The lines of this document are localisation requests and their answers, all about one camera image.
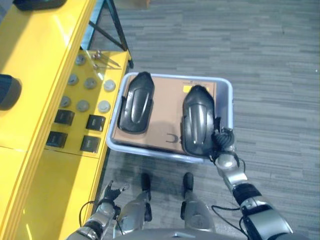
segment black cable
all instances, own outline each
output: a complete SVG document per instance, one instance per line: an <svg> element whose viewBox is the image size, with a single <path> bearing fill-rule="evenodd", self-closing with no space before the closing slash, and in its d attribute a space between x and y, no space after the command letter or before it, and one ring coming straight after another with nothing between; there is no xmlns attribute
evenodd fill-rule
<svg viewBox="0 0 320 240"><path fill-rule="evenodd" d="M229 208L229 207L223 207L223 206L218 206L218 205L212 205L211 208L217 208L217 209L221 209L221 210L227 210L227 211L237 211L240 210L240 207L237 208Z"/></svg>
<svg viewBox="0 0 320 240"><path fill-rule="evenodd" d="M246 234L245 230L243 229L243 227L242 227L242 225L241 225L241 222L242 222L243 220L244 220L244 217L242 216L242 217L240 218L240 220L239 220L239 227L240 227L242 233L243 233L244 235L246 235L246 237L249 239L248 234Z"/></svg>
<svg viewBox="0 0 320 240"><path fill-rule="evenodd" d="M229 221L226 220L223 216L221 216L221 215L215 210L215 205L212 205L212 206L211 206L211 209L212 209L212 211L213 211L219 218L221 218L223 221L225 221L225 222L226 222L227 224L229 224L231 227L237 229L239 232L241 232L242 234L244 234L247 238L249 237L243 229L241 229L241 228L233 225L231 222L229 222Z"/></svg>
<svg viewBox="0 0 320 240"><path fill-rule="evenodd" d="M239 157L239 160L243 163L243 172L246 173L246 162L242 158Z"/></svg>
<svg viewBox="0 0 320 240"><path fill-rule="evenodd" d="M80 227L82 227L82 223L81 223L81 212L82 212L82 209L84 209L84 207L88 204L94 204L95 201L87 201L85 204L83 204L83 206L81 207L80 209L80 212L79 212L79 224L80 224Z"/></svg>
<svg viewBox="0 0 320 240"><path fill-rule="evenodd" d="M118 225L120 231L121 231L121 234L124 235L124 232L122 231L122 228L120 227L120 224L118 222L118 218L115 219L116 220L116 224Z"/></svg>

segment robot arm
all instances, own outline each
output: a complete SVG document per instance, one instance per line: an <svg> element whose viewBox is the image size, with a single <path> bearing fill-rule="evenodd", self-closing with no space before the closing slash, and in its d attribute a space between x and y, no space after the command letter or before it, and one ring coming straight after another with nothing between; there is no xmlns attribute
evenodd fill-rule
<svg viewBox="0 0 320 240"><path fill-rule="evenodd" d="M125 191L127 187L111 189L113 181L102 193L98 207L93 215L86 221L84 226L79 227L66 240L100 240L104 237L109 223L121 209L115 205L114 200Z"/></svg>
<svg viewBox="0 0 320 240"><path fill-rule="evenodd" d="M250 239L276 239L283 234L292 234L288 222L250 183L239 160L230 151L223 151L215 160L218 174L234 196L243 214L243 222Z"/></svg>

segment black device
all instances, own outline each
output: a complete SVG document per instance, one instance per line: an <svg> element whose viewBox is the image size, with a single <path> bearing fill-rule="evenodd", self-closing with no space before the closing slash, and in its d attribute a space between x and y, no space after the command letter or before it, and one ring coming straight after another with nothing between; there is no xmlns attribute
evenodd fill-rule
<svg viewBox="0 0 320 240"><path fill-rule="evenodd" d="M21 94L21 84L14 77L0 74L0 111L9 110L18 101Z"/></svg>
<svg viewBox="0 0 320 240"><path fill-rule="evenodd" d="M59 8L67 0L14 0L13 4L21 11Z"/></svg>
<svg viewBox="0 0 320 240"><path fill-rule="evenodd" d="M183 150L194 156L208 156L215 143L215 102L207 89L195 85L182 106L181 140Z"/></svg>
<svg viewBox="0 0 320 240"><path fill-rule="evenodd" d="M155 84L149 72L140 72L129 84L118 118L118 127L130 134L144 133L149 124Z"/></svg>

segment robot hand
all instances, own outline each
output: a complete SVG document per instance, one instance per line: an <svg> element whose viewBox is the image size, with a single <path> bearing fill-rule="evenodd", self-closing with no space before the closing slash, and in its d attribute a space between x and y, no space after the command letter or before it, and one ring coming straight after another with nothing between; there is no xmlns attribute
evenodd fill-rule
<svg viewBox="0 0 320 240"><path fill-rule="evenodd" d="M121 212L120 207L115 205L115 199L129 188L129 185L125 185L118 189L111 189L113 182L111 180L102 191L95 213L67 240L99 240L103 238L110 221Z"/></svg>
<svg viewBox="0 0 320 240"><path fill-rule="evenodd" d="M109 203L113 206L113 209L115 211L113 219L116 219L116 217L120 214L121 208L117 205L115 205L115 199L125 190L129 188L129 185L126 184L125 186L118 188L118 189L111 189L112 184L114 183L113 180L109 182L109 184L105 187L104 191L102 191L102 194L100 196L99 202L97 204L97 207L99 208L101 204L103 203Z"/></svg>

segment cardboard box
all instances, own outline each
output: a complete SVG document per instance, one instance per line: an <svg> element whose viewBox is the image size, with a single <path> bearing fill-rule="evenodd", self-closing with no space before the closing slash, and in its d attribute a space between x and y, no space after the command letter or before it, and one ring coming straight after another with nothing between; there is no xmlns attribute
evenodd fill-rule
<svg viewBox="0 0 320 240"><path fill-rule="evenodd" d="M124 92L127 96L131 76ZM153 108L148 129L142 134L129 134L118 127L113 131L113 139L118 143L184 154L181 145L181 119L183 102L192 86L204 86L216 102L215 82L194 81L177 78L153 77Z"/></svg>

